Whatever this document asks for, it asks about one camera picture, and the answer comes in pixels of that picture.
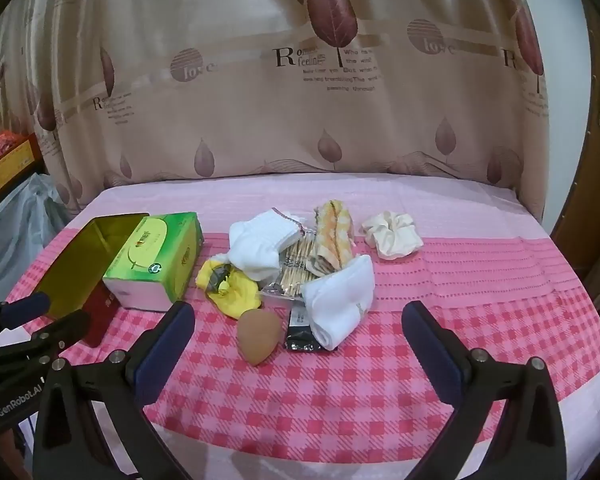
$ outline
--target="red checkered pattern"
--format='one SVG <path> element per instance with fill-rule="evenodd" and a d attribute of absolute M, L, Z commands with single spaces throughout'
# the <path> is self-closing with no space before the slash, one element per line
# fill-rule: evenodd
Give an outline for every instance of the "red checkered pattern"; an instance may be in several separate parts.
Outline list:
<path fill-rule="evenodd" d="M 33 290 L 75 232 L 63 231 L 40 254 L 11 301 Z M 201 262 L 227 248 L 226 235 L 207 235 Z M 279 348 L 257 368 L 238 354 L 235 321 L 190 288 L 196 331 L 160 399 L 145 408 L 148 418 L 216 446 L 304 462 L 422 457 L 451 409 L 438 401 L 402 335 L 401 309 L 413 299 L 423 299 L 469 348 L 510 362 L 541 356 L 559 399 L 600 371 L 598 314 L 550 240 L 426 239 L 414 257 L 374 266 L 374 309 L 338 351 Z M 102 360 L 128 349 L 159 317 L 121 309 L 98 349 L 77 344 L 64 355 L 73 364 Z M 501 411 L 501 403 L 494 406 L 481 440 L 493 436 Z"/>

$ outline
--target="curtain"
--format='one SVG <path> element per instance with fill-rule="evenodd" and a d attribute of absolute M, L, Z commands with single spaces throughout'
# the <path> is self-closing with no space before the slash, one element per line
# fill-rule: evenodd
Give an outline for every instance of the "curtain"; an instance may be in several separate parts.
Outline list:
<path fill-rule="evenodd" d="M 465 178 L 544 207 L 526 0 L 12 0 L 0 110 L 73 213 L 110 186 L 296 171 Z"/>

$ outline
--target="white label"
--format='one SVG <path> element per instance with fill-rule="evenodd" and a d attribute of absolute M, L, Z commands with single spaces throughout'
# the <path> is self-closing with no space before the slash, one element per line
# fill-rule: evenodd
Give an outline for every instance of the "white label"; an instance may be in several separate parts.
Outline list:
<path fill-rule="evenodd" d="M 291 309 L 289 326 L 309 326 L 309 316 L 305 306 L 295 306 Z"/>

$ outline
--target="towel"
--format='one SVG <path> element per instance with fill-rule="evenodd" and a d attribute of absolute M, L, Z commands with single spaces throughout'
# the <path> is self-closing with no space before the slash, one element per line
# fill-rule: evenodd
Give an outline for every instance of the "towel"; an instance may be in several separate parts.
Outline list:
<path fill-rule="evenodd" d="M 306 261 L 306 269 L 319 278 L 343 269 L 353 258 L 349 211 L 339 200 L 330 200 L 315 210 L 314 248 Z"/>
<path fill-rule="evenodd" d="M 407 256 L 424 245 L 413 218 L 407 213 L 384 211 L 363 222 L 362 230 L 366 243 L 378 249 L 378 256 L 383 260 Z"/>
<path fill-rule="evenodd" d="M 375 288 L 368 254 L 355 257 L 339 272 L 304 283 L 302 297 L 318 343 L 327 350 L 342 343 L 371 308 Z"/>
<path fill-rule="evenodd" d="M 280 252 L 301 237 L 302 224 L 294 216 L 270 209 L 248 222 L 229 227 L 229 252 L 216 254 L 218 262 L 231 262 L 254 282 L 280 273 Z"/>

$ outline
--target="blue gripper pad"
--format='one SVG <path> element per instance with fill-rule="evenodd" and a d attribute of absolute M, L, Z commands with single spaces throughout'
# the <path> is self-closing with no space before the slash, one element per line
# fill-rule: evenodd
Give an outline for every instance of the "blue gripper pad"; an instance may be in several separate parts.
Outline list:
<path fill-rule="evenodd" d="M 440 402 L 457 408 L 462 401 L 462 373 L 444 344 L 436 335 L 430 321 L 418 310 L 426 307 L 419 301 L 408 303 L 402 310 L 402 332 L 431 382 Z"/>
<path fill-rule="evenodd" d="M 13 330 L 46 314 L 49 306 L 51 301 L 44 292 L 36 292 L 13 303 L 6 303 L 0 308 L 0 325 Z"/>
<path fill-rule="evenodd" d="M 193 307 L 180 301 L 175 304 L 183 306 L 180 307 L 180 311 L 136 368 L 133 384 L 136 402 L 139 406 L 153 404 L 158 400 L 158 396 L 193 335 L 196 326 Z"/>

